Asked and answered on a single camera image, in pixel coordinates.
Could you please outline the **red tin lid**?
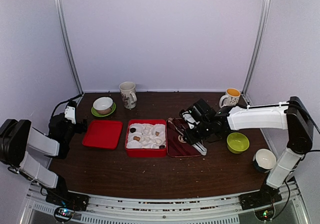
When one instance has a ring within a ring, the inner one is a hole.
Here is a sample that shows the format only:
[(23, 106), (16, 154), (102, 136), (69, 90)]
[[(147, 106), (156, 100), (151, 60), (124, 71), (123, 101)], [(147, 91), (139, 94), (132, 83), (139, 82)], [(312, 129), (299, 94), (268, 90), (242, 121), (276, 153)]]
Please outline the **red tin lid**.
[(85, 147), (114, 150), (122, 133), (121, 121), (93, 120), (82, 140)]

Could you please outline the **red tin box base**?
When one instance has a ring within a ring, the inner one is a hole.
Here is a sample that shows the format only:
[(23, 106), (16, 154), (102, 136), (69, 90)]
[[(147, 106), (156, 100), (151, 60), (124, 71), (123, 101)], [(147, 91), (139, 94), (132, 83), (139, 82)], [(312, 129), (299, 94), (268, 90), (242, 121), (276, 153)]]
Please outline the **red tin box base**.
[[(133, 123), (148, 123), (148, 124), (164, 124), (166, 127), (166, 148), (165, 149), (128, 149), (126, 147), (127, 138), (129, 134), (129, 126)], [(134, 158), (159, 158), (164, 157), (167, 155), (168, 149), (168, 138), (167, 138), (167, 125), (166, 121), (163, 119), (131, 119), (128, 123), (128, 128), (126, 131), (126, 138), (125, 138), (125, 150), (129, 157)]]

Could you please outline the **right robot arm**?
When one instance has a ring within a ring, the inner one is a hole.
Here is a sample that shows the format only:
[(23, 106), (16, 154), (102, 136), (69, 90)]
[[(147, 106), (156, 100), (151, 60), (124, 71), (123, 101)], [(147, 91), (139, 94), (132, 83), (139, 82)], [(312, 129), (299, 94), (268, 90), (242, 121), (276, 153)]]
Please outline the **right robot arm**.
[(242, 129), (262, 131), (268, 145), (276, 153), (277, 163), (265, 180), (266, 186), (256, 194), (256, 200), (261, 205), (268, 204), (276, 196), (275, 189), (284, 183), (312, 150), (314, 131), (319, 131), (306, 107), (296, 96), (276, 104), (224, 105), (218, 111), (199, 99), (187, 110), (181, 110), (179, 115), (188, 124), (183, 137), (191, 145), (211, 135)]

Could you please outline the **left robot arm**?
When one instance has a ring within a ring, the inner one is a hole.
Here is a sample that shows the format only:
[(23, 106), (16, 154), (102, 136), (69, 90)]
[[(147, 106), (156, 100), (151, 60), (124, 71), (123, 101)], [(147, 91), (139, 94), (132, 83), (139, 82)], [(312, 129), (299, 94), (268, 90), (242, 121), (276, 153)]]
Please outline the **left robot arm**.
[(72, 202), (65, 179), (44, 167), (32, 156), (32, 151), (43, 155), (65, 159), (70, 151), (73, 136), (85, 133), (88, 121), (74, 122), (63, 113), (49, 121), (49, 134), (45, 135), (32, 126), (30, 120), (6, 119), (0, 126), (0, 161), (14, 173), (38, 182), (52, 192), (52, 197), (61, 206)]

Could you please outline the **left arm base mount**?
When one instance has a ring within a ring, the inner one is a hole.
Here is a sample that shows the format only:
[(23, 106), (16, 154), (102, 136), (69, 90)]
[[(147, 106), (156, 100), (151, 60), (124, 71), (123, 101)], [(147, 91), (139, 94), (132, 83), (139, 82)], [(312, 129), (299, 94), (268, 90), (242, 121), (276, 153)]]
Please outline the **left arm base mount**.
[(61, 198), (56, 194), (49, 193), (45, 201), (73, 211), (86, 211), (89, 199), (90, 197), (88, 195), (83, 194), (68, 193), (67, 197)]

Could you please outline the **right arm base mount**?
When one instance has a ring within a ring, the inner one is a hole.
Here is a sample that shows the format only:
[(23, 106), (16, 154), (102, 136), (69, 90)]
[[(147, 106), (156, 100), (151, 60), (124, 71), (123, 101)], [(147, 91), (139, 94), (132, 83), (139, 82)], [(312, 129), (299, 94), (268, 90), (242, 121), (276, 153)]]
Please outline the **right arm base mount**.
[(262, 192), (252, 192), (239, 196), (239, 202), (243, 211), (268, 206), (272, 203), (280, 202), (281, 200), (282, 196), (280, 194), (271, 196), (268, 193)]

